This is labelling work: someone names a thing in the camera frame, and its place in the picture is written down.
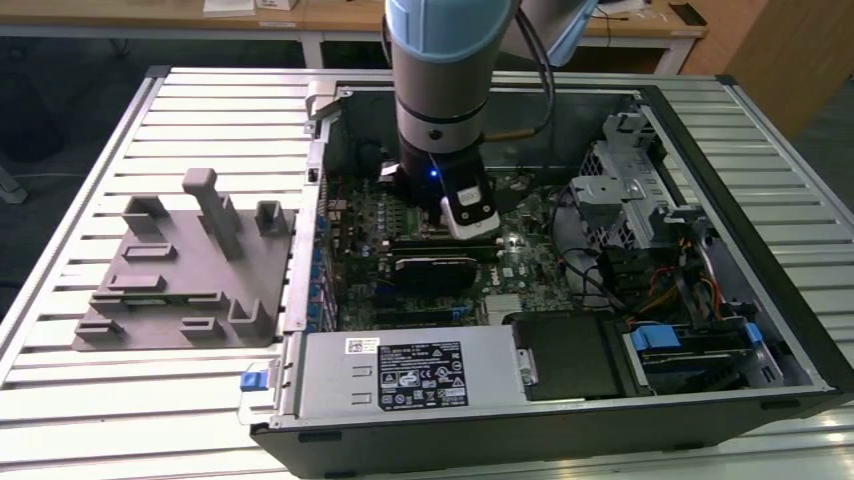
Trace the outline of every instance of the floor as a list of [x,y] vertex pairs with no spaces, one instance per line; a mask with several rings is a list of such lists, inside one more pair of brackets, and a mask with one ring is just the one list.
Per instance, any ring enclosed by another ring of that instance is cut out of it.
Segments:
[[[326,52],[327,63],[335,68],[382,68],[379,48],[374,47],[337,45]],[[131,41],[126,48],[123,42],[111,44],[107,40],[0,38],[0,74],[15,72],[28,77],[66,140],[62,151],[37,163],[16,163],[0,154],[3,166],[20,176],[30,191],[26,204],[0,203],[0,319],[150,65],[302,67],[303,59],[291,42]],[[854,168],[846,161],[854,158],[852,112],[854,83],[832,100],[796,147],[854,208]]]

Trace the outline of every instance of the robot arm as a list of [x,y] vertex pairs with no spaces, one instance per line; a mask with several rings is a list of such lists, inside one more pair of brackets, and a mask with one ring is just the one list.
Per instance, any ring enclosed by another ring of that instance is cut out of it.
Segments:
[[[386,0],[401,169],[419,203],[441,210],[458,239],[500,226],[480,147],[490,140],[482,131],[484,110],[502,43],[513,51],[514,40],[522,38],[533,47],[534,33],[529,29],[526,35],[522,25],[528,16],[506,35],[512,22],[525,15],[521,8],[534,8],[532,16],[544,19],[552,35],[574,49],[596,4],[597,0],[536,0],[525,6],[521,0]],[[561,11],[573,15],[572,28],[558,32],[554,14]],[[529,129],[492,139],[537,132]]]

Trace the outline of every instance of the wooden desk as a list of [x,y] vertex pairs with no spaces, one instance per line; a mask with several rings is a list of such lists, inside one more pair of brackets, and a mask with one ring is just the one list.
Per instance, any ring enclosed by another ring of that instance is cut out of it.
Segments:
[[[301,0],[291,11],[205,18],[205,0],[0,0],[0,36],[297,40],[306,66],[323,68],[325,41],[379,40],[383,0]],[[581,45],[665,50],[656,73],[676,74],[705,27],[688,26],[654,0],[629,20],[593,19]]]

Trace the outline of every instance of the metal bracket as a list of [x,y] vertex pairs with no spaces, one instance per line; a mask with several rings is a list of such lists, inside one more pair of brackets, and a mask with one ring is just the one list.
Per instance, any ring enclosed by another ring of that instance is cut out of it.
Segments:
[[310,121],[318,121],[335,113],[341,106],[335,102],[337,84],[330,81],[315,80],[309,83],[306,93],[306,113]]

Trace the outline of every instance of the sticker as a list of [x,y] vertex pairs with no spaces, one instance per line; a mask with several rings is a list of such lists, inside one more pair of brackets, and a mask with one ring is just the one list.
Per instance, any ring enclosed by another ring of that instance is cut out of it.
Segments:
[[347,340],[377,340],[379,408],[385,411],[469,405],[460,342],[379,346],[379,339]]
[[379,338],[349,338],[345,341],[345,353],[377,353]]
[[278,27],[278,28],[297,28],[297,24],[294,22],[258,22],[258,26]]

